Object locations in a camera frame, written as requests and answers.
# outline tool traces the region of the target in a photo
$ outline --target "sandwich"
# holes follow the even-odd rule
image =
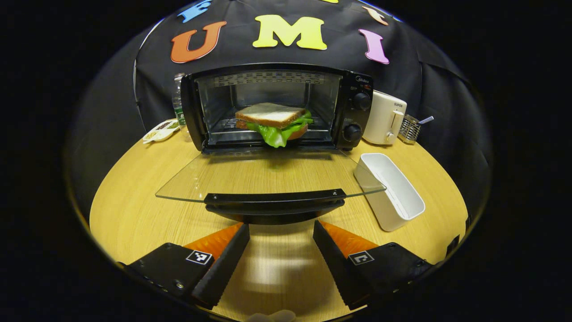
[[[285,147],[286,141],[298,139],[312,124],[312,114],[305,108],[274,103],[259,103],[236,112],[236,128],[249,129],[262,135],[272,147]]]

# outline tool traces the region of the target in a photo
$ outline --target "plastic bottle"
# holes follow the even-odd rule
[[[173,108],[175,110],[175,115],[177,116],[177,121],[181,132],[186,138],[190,138],[189,131],[186,128],[185,116],[182,113],[182,103],[181,103],[181,79],[185,76],[185,73],[176,74],[174,77],[175,87],[173,91]]]

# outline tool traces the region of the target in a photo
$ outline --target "utensil holder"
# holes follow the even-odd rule
[[[413,116],[405,115],[397,137],[403,141],[403,143],[415,144],[419,136],[419,131],[421,131],[421,125],[419,125],[418,122],[419,120]]]

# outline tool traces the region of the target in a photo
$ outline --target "black cloth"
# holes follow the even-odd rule
[[[174,117],[175,74],[255,62],[302,62],[365,73],[374,78],[374,89],[406,101],[407,114],[418,119],[433,115],[435,120],[422,126],[418,142],[452,177],[470,217],[480,214],[491,182],[490,130],[476,90],[426,37],[387,14],[389,26],[376,22],[358,1],[212,1],[207,11],[182,23],[177,15],[194,4],[130,41],[103,68],[80,104],[69,149],[72,184],[86,217],[99,184],[121,155],[146,131]],[[260,30],[255,17],[265,14],[280,15],[291,25],[305,16],[322,19],[322,39],[328,48],[299,48],[296,41],[290,46],[279,41],[273,48],[253,47]],[[202,28],[218,21],[227,24],[210,53],[184,64],[171,61],[175,36],[196,29],[189,43],[196,49],[204,42]],[[358,29],[383,37],[389,64],[365,56],[367,43]]]

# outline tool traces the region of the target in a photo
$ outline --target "yellow letter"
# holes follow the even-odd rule
[[[260,15],[255,20],[260,21],[260,35],[252,43],[254,47],[275,47],[278,41],[274,40],[274,34],[284,45],[290,46],[301,34],[300,40],[296,42],[299,47],[319,50],[328,48],[321,39],[320,26],[324,21],[318,18],[301,17],[292,26],[276,14]]]

